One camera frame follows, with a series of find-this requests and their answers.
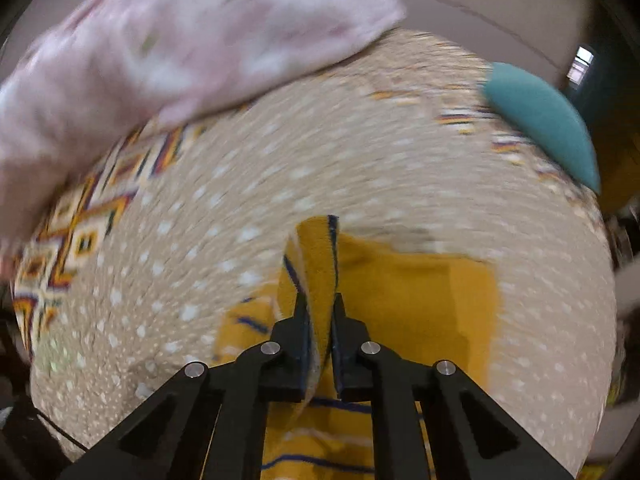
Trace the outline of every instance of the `black cable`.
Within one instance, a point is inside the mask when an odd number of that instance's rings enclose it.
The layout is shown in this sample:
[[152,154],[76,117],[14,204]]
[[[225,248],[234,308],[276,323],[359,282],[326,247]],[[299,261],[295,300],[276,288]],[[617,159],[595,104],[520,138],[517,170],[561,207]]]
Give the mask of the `black cable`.
[[74,439],[71,435],[69,435],[65,430],[60,428],[59,425],[57,425],[55,422],[53,422],[47,415],[42,413],[38,408],[34,407],[34,410],[36,410],[36,413],[39,416],[41,416],[44,420],[46,420],[47,423],[50,424],[51,427],[54,430],[56,430],[60,435],[65,437],[69,442],[71,442],[71,443],[75,444],[76,446],[78,446],[80,449],[82,449],[82,451],[87,451],[89,449],[87,446],[83,446],[82,444],[80,444],[76,439]]

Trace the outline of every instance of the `yellow fabric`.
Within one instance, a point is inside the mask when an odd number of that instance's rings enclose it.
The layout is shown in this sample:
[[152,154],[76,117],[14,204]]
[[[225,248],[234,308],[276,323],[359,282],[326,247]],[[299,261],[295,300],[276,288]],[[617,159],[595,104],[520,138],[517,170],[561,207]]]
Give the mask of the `yellow fabric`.
[[372,478],[370,407],[336,400],[331,361],[324,358],[336,292],[373,340],[423,364],[450,359],[484,384],[498,304],[492,269],[464,256],[397,253],[338,234],[333,217],[299,224],[277,281],[226,314],[214,365],[267,340],[274,323],[292,316],[295,281],[306,294],[313,332],[307,395],[302,404],[270,406],[263,480]]

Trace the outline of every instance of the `striped cloth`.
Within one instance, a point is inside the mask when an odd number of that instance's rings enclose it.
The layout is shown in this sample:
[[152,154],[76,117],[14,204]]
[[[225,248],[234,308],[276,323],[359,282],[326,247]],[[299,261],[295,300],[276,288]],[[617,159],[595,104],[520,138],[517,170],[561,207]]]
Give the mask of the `striped cloth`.
[[292,316],[298,291],[306,295],[312,326],[306,396],[301,404],[270,406],[263,480],[374,473],[370,406],[337,400],[325,358],[336,292],[375,341],[424,364],[451,359],[484,383],[498,303],[490,267],[458,255],[396,253],[340,234],[335,216],[296,227],[279,276],[226,313],[213,365],[267,340],[274,323]]

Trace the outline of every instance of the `metal screw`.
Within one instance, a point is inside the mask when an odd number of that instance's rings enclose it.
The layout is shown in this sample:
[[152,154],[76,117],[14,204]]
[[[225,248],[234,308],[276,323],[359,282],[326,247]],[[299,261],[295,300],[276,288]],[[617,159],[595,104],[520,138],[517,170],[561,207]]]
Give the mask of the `metal screw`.
[[440,361],[436,364],[436,370],[443,375],[453,375],[456,372],[456,365],[451,361]]
[[360,350],[367,355],[375,355],[380,352],[380,345],[375,341],[367,341],[366,343],[362,343]]
[[267,355],[276,355],[280,351],[280,345],[275,341],[267,341],[260,346],[260,352]]
[[194,377],[200,377],[203,373],[204,364],[202,363],[193,362],[184,367],[184,374],[192,379]]

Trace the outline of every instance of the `geometric pattern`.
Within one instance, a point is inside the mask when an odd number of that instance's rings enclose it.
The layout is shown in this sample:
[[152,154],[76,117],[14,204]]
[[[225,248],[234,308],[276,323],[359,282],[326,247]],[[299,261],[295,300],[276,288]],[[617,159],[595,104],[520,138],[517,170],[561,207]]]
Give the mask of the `geometric pattern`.
[[204,130],[204,126],[188,125],[155,134],[153,128],[151,122],[129,134],[81,182],[68,186],[24,248],[13,293],[30,358],[58,314],[74,276],[96,255],[129,203]]

